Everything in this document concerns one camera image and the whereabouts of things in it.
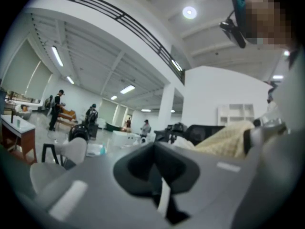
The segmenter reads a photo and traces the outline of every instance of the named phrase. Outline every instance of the roller shade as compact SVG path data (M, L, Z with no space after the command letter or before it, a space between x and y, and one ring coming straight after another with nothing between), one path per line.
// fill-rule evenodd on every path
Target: roller shade
M112 124L116 106L117 104L103 99L102 105L99 109L99 118L102 118L109 124Z
M41 61L30 80L25 96L40 100L51 75L51 71Z
M15 54L3 79L2 87L19 94L25 94L30 79L40 61L32 46L26 40Z
M120 108L118 109L118 112L117 112L118 117L116 119L115 125L118 125L118 126L122 125L125 111L126 111L126 108L123 106L120 106Z

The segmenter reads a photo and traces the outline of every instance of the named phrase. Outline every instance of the black railing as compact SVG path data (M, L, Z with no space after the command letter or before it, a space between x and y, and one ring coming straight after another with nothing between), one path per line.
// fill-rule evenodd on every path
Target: black railing
M174 58L168 53L168 51L163 47L163 45L156 39L144 26L142 26L133 17L122 11L121 9L113 6L112 4L103 0L68 0L71 2L76 2L78 4L87 6L100 13L103 13L110 18L118 21L134 34L140 37L160 58L171 68L171 70L177 75L180 81L183 82L183 72L179 71L177 67L174 66L172 60Z

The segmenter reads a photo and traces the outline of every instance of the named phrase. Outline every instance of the ceiling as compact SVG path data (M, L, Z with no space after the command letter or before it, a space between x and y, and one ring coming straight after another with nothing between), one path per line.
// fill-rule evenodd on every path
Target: ceiling
M233 11L231 0L146 0L170 23L193 57L195 66L214 66L244 73L259 80L272 77L283 51L270 46L235 46L219 28ZM192 6L197 17L186 19L182 10Z
M106 99L116 95L116 102L133 109L160 107L164 83L136 59L75 24L33 13L29 16L34 33L63 78L70 76L76 85ZM59 66L51 46L56 46L64 67ZM122 95L120 91L130 84L135 90ZM182 101L175 96L178 112Z

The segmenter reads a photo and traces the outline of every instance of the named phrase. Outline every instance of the person in gray shirt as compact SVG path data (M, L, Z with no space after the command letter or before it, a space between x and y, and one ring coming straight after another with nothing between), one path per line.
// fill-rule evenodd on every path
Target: person in gray shirt
M141 137L147 137L147 134L150 133L150 131L151 131L151 126L149 125L148 120L145 120L144 122L145 122L145 124L141 128L141 130L142 130L142 133L140 135Z

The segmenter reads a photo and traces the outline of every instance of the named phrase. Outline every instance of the sticker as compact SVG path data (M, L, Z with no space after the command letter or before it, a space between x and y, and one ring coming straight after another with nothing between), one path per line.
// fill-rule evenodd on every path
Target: sticker
M241 169L239 166L231 165L231 164L224 163L224 162L218 162L217 167L219 167L221 169L233 171L233 172L239 172Z

